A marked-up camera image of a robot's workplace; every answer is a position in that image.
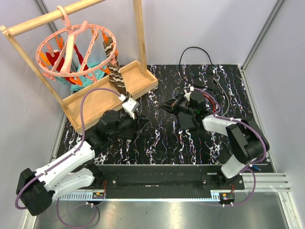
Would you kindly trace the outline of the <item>black power adapter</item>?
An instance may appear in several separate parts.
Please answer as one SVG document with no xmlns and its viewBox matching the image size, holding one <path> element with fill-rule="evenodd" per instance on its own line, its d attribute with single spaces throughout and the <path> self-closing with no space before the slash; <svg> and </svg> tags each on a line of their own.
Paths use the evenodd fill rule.
<svg viewBox="0 0 305 229">
<path fill-rule="evenodd" d="M 141 130 L 127 128 L 115 130 L 112 136 L 114 139 L 121 138 L 125 140 L 131 140 L 131 145 L 134 145 L 140 134 Z"/>
</svg>

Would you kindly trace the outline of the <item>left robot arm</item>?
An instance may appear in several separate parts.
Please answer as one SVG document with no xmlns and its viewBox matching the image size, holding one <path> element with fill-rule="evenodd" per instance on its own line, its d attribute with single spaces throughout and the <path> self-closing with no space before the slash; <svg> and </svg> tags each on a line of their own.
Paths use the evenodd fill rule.
<svg viewBox="0 0 305 229">
<path fill-rule="evenodd" d="M 105 185 L 103 172 L 92 162 L 114 139 L 134 139 L 149 122 L 148 117 L 120 115 L 107 111 L 85 131 L 84 141 L 51 163 L 32 171 L 23 170 L 17 184 L 15 207 L 32 216 L 44 212 L 56 199 L 80 188 L 99 189 Z"/>
</svg>

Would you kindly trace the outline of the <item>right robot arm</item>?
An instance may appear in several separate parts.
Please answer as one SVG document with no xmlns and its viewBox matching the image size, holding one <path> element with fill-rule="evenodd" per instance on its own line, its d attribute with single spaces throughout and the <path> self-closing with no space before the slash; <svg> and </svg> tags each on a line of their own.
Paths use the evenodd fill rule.
<svg viewBox="0 0 305 229">
<path fill-rule="evenodd" d="M 182 93 L 159 102 L 159 108 L 175 115 L 182 129 L 215 132 L 228 137 L 232 155 L 212 177 L 212 183 L 229 188 L 237 177 L 257 161 L 264 160 L 270 146 L 252 116 L 228 118 L 206 110 L 203 101 Z"/>
</svg>

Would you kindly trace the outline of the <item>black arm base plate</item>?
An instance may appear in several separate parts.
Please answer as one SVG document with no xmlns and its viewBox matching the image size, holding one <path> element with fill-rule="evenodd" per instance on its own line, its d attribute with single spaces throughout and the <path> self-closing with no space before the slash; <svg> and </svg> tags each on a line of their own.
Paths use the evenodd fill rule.
<svg viewBox="0 0 305 229">
<path fill-rule="evenodd" d="M 223 187 L 215 175 L 174 173 L 108 173 L 106 199 L 214 199 L 212 191 L 244 190 L 242 178 Z"/>
</svg>

